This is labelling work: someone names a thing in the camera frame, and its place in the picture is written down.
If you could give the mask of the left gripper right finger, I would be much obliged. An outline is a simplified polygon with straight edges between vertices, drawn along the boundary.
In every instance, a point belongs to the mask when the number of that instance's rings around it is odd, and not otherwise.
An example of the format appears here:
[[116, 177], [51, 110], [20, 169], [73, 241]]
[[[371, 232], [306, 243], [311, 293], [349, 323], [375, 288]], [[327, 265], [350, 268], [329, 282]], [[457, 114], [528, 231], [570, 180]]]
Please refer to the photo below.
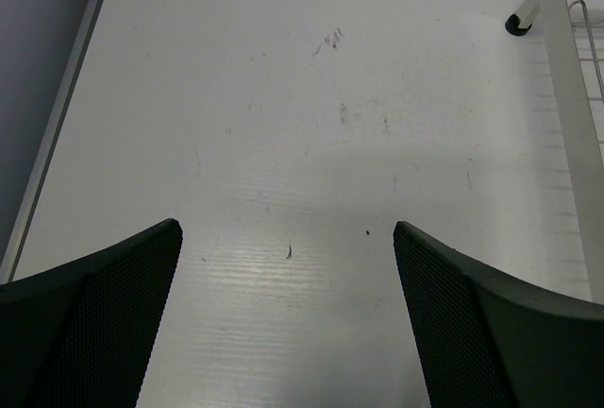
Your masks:
[[600, 407], [603, 307], [400, 221], [394, 253], [433, 407]]

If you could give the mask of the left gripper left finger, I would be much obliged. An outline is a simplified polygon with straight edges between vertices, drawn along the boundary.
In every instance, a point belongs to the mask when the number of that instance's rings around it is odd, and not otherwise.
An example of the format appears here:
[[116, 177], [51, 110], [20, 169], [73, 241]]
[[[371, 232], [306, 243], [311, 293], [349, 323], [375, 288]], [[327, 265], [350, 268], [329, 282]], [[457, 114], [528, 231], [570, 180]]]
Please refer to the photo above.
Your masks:
[[166, 219], [2, 285], [2, 406], [136, 406], [182, 241]]

